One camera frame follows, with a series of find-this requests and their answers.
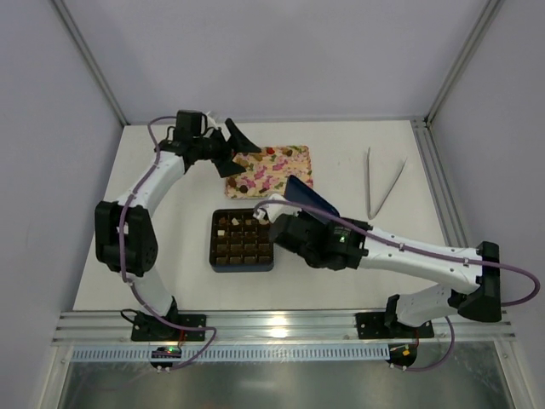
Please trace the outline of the blue box lid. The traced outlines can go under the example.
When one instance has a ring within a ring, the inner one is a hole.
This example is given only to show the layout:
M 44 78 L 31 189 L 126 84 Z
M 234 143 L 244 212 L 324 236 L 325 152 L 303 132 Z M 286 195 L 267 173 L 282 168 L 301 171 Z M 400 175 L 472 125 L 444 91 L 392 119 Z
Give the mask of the blue box lid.
M 333 216 L 340 215 L 338 210 L 331 203 L 294 175 L 290 175 L 287 179 L 284 198 L 290 202 L 323 210 Z

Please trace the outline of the blue chocolate box with tray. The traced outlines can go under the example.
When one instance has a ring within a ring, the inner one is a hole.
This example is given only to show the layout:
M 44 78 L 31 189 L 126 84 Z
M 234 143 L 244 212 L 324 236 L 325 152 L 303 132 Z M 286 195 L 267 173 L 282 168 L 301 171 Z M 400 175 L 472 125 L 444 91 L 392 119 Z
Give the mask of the blue chocolate box with tray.
M 219 225 L 221 217 L 227 225 Z M 233 226 L 231 220 L 237 218 L 239 225 Z M 253 219 L 248 226 L 245 220 Z M 254 218 L 251 208 L 219 209 L 212 213 L 209 265 L 216 273 L 260 273 L 271 271 L 274 267 L 274 247 L 269 241 L 270 223 Z M 225 230 L 223 237 L 218 230 Z

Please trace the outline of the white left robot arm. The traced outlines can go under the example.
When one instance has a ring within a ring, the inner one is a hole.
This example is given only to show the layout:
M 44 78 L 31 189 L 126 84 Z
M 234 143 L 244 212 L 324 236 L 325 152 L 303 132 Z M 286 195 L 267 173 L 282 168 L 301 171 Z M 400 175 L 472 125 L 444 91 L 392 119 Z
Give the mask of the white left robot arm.
M 155 267 L 158 242 L 152 216 L 169 190 L 198 161 L 211 162 L 220 177 L 244 173 L 237 154 L 260 153 L 230 119 L 218 124 L 210 114 L 180 110 L 166 136 L 152 138 L 154 158 L 125 193 L 95 207 L 95 254 L 120 275 L 140 308 L 133 319 L 135 341 L 171 340 L 189 328 L 180 323 L 175 298 Z

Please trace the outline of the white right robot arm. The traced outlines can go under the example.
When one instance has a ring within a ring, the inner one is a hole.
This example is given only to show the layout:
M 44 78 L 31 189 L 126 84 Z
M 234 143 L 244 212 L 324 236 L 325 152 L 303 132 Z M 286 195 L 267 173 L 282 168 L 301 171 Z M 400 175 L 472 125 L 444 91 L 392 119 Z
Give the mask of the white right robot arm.
M 284 193 L 250 210 L 250 220 L 265 224 L 273 244 L 311 268 L 385 270 L 432 282 L 422 291 L 390 296 L 386 328 L 417 328 L 453 314 L 480 323 L 502 318 L 500 250 L 495 243 L 438 246 L 386 232 L 340 216 L 296 176 L 289 177 Z

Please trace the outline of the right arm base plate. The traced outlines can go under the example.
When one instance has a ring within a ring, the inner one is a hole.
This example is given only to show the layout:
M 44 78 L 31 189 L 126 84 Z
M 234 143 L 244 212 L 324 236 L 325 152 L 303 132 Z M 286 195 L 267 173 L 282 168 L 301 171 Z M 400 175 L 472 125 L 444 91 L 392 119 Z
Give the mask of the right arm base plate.
M 360 312 L 354 315 L 355 327 L 361 340 L 434 338 L 432 323 L 427 321 L 419 327 L 400 324 L 397 320 L 387 320 L 385 312 Z

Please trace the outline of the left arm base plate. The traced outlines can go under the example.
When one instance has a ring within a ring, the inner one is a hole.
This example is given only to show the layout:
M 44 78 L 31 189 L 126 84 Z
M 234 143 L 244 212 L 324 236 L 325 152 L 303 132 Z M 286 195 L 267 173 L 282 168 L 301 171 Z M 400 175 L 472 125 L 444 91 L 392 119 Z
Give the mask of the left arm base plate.
M 170 321 L 174 326 L 138 312 L 133 319 L 129 319 L 132 324 L 130 339 L 133 342 L 202 342 L 205 339 L 205 314 L 177 314 Z

